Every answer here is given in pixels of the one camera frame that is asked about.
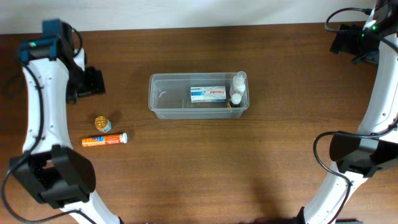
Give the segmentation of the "gold-lidded small jar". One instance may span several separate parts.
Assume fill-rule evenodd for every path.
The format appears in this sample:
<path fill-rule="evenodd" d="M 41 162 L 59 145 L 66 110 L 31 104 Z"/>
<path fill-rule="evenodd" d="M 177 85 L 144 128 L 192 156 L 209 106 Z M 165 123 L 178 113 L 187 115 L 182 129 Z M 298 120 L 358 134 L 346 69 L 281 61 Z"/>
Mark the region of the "gold-lidded small jar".
<path fill-rule="evenodd" d="M 104 116 L 98 116 L 95 118 L 95 127 L 98 131 L 107 133 L 111 130 L 111 122 Z"/>

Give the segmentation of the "orange effervescent tablet tube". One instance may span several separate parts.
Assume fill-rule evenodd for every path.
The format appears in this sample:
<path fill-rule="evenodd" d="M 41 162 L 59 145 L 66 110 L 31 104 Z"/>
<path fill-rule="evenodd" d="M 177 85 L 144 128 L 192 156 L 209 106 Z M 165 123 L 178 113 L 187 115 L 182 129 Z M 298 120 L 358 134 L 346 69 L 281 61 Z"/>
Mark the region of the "orange effervescent tablet tube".
<path fill-rule="evenodd" d="M 105 136 L 95 136 L 92 138 L 84 138 L 81 141 L 83 147 L 102 146 L 107 144 L 125 144 L 127 143 L 127 134 L 112 134 Z"/>

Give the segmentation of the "white Panadol medicine box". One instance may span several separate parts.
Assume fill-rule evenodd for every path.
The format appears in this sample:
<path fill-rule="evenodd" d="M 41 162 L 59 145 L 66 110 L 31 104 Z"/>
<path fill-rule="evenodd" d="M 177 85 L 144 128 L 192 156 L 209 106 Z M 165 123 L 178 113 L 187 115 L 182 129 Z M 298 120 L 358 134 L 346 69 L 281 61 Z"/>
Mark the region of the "white Panadol medicine box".
<path fill-rule="evenodd" d="M 190 99 L 192 103 L 223 102 L 226 100 L 226 88 L 225 86 L 191 87 Z"/>

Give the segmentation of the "white spray bottle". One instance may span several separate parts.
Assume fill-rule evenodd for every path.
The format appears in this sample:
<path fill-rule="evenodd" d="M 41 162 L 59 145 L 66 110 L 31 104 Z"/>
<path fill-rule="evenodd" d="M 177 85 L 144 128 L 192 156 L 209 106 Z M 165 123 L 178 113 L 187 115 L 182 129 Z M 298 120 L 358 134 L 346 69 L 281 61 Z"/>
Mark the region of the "white spray bottle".
<path fill-rule="evenodd" d="M 234 94 L 244 95 L 246 91 L 246 78 L 245 72 L 238 72 L 232 79 L 229 94 L 232 97 Z"/>

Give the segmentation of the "dark bottle with white cap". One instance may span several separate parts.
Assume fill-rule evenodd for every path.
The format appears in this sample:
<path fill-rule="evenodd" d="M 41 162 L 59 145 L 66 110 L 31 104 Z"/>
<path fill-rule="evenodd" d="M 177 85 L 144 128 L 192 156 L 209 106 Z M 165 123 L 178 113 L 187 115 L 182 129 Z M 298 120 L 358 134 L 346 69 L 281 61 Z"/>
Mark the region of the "dark bottle with white cap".
<path fill-rule="evenodd" d="M 242 100 L 242 96 L 239 93 L 234 93 L 228 100 L 228 108 L 239 108 Z"/>

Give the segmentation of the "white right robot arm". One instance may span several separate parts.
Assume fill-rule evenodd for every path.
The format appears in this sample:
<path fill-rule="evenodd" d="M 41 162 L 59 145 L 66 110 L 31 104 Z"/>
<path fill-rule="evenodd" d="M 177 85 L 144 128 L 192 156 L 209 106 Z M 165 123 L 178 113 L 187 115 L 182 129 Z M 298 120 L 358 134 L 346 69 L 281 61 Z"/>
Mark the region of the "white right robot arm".
<path fill-rule="evenodd" d="M 377 171 L 397 165 L 397 33 L 379 37 L 379 61 L 371 100 L 358 133 L 332 131 L 331 165 L 317 195 L 297 223 L 335 223 L 357 188 Z"/>

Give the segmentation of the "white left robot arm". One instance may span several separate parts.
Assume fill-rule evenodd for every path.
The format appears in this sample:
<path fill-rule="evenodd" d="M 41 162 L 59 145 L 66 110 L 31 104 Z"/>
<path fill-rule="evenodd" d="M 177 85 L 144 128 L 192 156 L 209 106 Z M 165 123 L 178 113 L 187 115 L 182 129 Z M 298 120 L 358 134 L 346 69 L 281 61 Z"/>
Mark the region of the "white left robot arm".
<path fill-rule="evenodd" d="M 43 21 L 42 36 L 21 43 L 28 94 L 28 124 L 22 155 L 10 160 L 15 177 L 40 204 L 79 223 L 120 223 L 96 192 L 92 163 L 74 151 L 67 128 L 67 104 L 105 93 L 100 70 L 86 64 L 74 46 L 78 32 L 60 19 Z"/>

